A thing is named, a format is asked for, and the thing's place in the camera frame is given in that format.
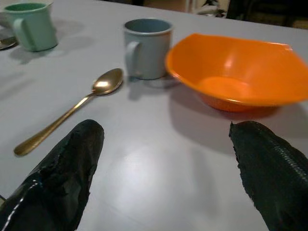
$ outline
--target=orange bowl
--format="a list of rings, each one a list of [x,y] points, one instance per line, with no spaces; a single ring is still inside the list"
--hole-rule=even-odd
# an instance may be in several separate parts
[[[192,34],[169,51],[166,66],[224,111],[308,99],[308,67],[286,44]]]

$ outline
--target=table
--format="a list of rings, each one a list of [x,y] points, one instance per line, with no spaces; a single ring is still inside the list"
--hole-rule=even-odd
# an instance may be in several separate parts
[[[173,44],[193,32],[290,44],[308,62],[308,32],[95,0],[55,0],[59,45],[0,52],[0,194],[8,197],[78,122],[98,121],[105,142],[79,231],[266,231],[245,194],[231,121],[260,121],[308,154],[308,104],[270,115],[230,114],[203,105],[172,79],[126,81],[96,98],[31,154],[13,148],[55,120],[109,69],[124,68],[125,21],[157,17],[175,29]]]

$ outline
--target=ceramic mug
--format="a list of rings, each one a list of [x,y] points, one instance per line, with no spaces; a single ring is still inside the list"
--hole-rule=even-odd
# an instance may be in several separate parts
[[[19,3],[4,8],[19,44],[28,51],[43,51],[58,44],[48,7],[43,3]]]
[[[143,18],[124,24],[125,62],[128,75],[140,79],[157,79],[166,73],[165,56],[170,48],[172,25]]]

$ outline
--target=bowl rim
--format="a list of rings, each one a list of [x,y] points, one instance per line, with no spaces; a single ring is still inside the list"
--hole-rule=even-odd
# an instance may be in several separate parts
[[[293,51],[292,47],[288,44],[284,44],[284,43],[277,43],[277,42],[269,42],[269,41],[262,41],[262,40],[254,40],[254,39],[244,39],[244,38],[235,38],[235,37],[229,37],[229,36],[221,36],[221,35],[205,35],[205,34],[201,34],[201,33],[193,33],[187,37],[185,37],[184,39],[182,39],[180,42],[178,42],[175,46],[173,46],[167,53],[166,58],[165,58],[165,66],[167,71],[176,79],[178,79],[180,82],[184,83],[185,85],[187,85],[188,87],[192,88],[193,90],[211,96],[211,97],[215,97],[217,99],[223,100],[223,101],[227,101],[230,103],[235,103],[235,104],[240,104],[240,105],[245,105],[245,106],[280,106],[280,105],[285,105],[285,104],[291,104],[291,103],[295,103],[295,102],[300,102],[300,101],[304,101],[306,100],[308,97],[305,97],[303,99],[299,99],[299,100],[289,100],[289,99],[283,99],[283,100],[276,100],[276,99],[248,99],[246,101],[243,100],[237,100],[237,99],[228,99],[226,98],[226,96],[222,96],[219,94],[213,94],[212,92],[209,93],[206,90],[197,87],[195,84],[192,84],[190,81],[188,81],[186,78],[182,77],[181,75],[179,75],[176,70],[173,69],[172,67],[172,56],[173,56],[173,52],[174,50],[180,46],[184,41],[188,40],[188,39],[192,39],[193,37],[214,37],[214,38],[226,38],[226,39],[233,39],[233,40],[241,40],[241,41],[245,41],[245,42],[256,42],[256,43],[262,43],[262,44],[270,44],[270,45],[277,45],[277,46],[283,46],[286,50],[292,52],[296,58],[301,61],[308,70],[308,66],[306,65],[306,63]]]

